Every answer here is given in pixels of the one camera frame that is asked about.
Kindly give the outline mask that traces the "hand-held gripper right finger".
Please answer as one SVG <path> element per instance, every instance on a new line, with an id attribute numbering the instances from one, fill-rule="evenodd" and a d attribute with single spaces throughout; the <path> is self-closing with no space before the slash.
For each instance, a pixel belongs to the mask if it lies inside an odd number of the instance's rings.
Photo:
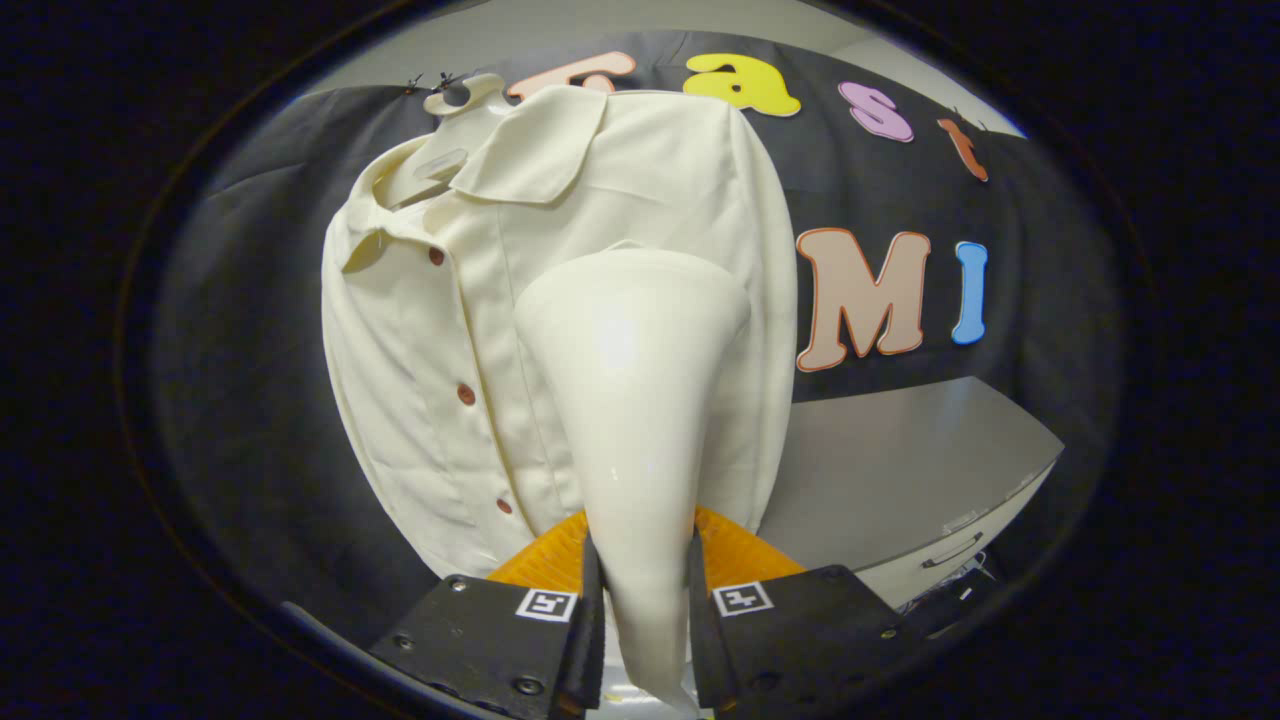
<path id="1" fill-rule="evenodd" d="M 687 560 L 704 708 L 842 714 L 908 666 L 902 618 L 841 565 L 806 569 L 703 507 Z"/>

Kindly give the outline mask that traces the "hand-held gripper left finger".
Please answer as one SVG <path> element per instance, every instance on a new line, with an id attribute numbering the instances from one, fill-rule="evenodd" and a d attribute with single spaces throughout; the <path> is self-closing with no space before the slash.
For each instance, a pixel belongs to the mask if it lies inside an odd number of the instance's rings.
<path id="1" fill-rule="evenodd" d="M 585 512 L 489 577 L 440 580 L 370 652 L 470 711 L 585 717 L 600 703 L 605 656 L 602 566 Z"/>

